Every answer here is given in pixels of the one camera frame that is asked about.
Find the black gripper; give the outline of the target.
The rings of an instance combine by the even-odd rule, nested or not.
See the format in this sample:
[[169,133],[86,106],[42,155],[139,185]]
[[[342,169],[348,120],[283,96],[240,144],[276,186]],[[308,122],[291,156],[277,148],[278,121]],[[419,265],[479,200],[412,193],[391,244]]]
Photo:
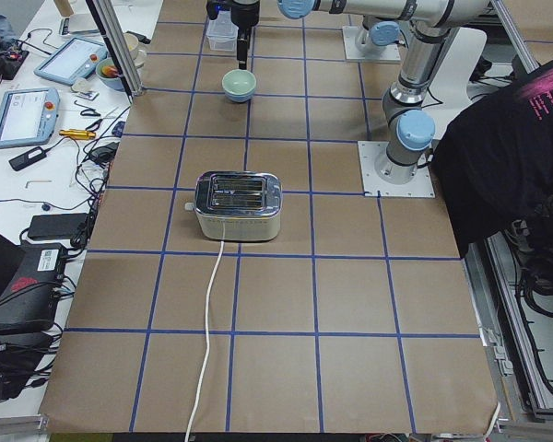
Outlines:
[[238,28],[237,60],[238,68],[248,69],[249,39],[253,27],[259,22],[259,0],[207,0],[206,13],[210,19],[216,19],[219,10],[229,10],[231,22]]

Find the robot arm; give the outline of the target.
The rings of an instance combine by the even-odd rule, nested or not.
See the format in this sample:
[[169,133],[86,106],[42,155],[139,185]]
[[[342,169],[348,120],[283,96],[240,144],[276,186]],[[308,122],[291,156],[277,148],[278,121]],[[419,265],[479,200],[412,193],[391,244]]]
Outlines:
[[398,78],[385,92],[382,108],[389,128],[389,143],[376,169],[392,184],[410,182],[418,161],[431,145],[435,123],[422,103],[448,48],[450,30],[423,21],[409,24],[411,42]]
[[[391,20],[422,21],[431,28],[454,28],[477,17],[486,1],[475,0],[334,0],[334,1],[278,1],[280,13],[289,19],[302,19],[313,11],[330,15],[351,14],[388,18]],[[220,10],[230,12],[231,22],[238,28],[236,56],[238,67],[247,68],[249,40],[252,28],[259,22],[258,1],[208,1],[206,13],[209,19],[218,17]]]

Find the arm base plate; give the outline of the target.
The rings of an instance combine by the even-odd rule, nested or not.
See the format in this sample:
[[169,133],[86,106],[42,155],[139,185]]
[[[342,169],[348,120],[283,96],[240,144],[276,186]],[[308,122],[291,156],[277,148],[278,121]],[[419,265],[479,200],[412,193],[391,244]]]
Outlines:
[[387,156],[388,142],[358,141],[363,194],[367,197],[434,198],[427,168],[398,166]]
[[363,27],[342,28],[346,59],[357,63],[399,64],[401,56],[396,43],[375,45]]

